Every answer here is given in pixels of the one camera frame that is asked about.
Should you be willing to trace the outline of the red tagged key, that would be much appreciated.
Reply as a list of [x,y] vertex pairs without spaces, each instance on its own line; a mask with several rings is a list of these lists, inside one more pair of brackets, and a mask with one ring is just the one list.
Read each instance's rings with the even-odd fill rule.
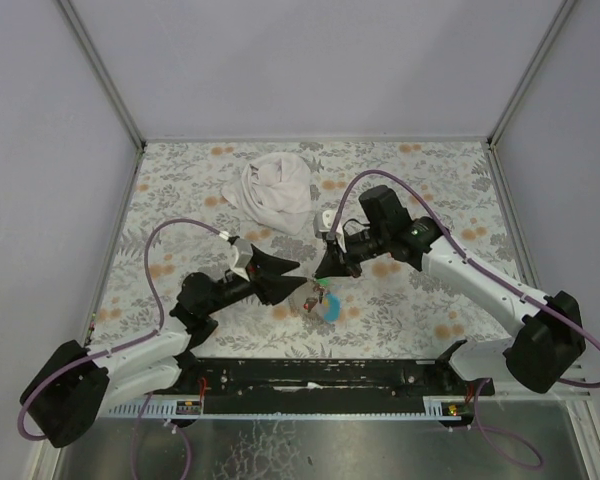
[[304,303],[304,309],[307,311],[311,311],[315,305],[316,305],[317,301],[313,298],[308,299],[305,303]]

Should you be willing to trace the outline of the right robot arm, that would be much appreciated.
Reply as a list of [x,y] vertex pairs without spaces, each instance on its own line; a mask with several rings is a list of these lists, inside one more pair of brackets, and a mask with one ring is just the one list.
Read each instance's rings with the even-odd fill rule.
[[432,218],[412,218],[385,185],[361,194],[359,203],[367,222],[357,233],[345,233],[333,210],[315,215],[314,233],[326,244],[315,277],[357,278],[363,262],[388,254],[469,298],[509,337],[453,347],[449,363],[462,379],[514,379],[545,393],[584,353],[580,309],[573,296],[546,294],[491,267]]

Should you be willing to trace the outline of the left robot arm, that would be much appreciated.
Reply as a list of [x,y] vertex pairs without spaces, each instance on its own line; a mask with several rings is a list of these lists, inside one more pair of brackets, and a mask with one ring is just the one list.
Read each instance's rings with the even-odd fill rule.
[[157,326],[120,344],[61,344],[20,397],[19,416],[30,417],[41,432],[34,435],[21,427],[20,434],[55,448],[70,445],[107,409],[175,385],[191,349],[217,328],[214,313],[251,296],[265,306],[277,305],[306,284],[306,278],[292,273],[298,262],[266,254],[238,237],[230,243],[231,268],[218,279],[188,274],[175,306],[159,311]]

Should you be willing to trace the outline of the blue key tag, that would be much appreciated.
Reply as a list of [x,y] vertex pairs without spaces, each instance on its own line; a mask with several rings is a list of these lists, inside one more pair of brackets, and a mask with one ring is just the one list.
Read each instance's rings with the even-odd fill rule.
[[341,313],[340,299],[332,293],[327,293],[323,298],[322,305],[325,307],[324,320],[330,324],[335,323]]

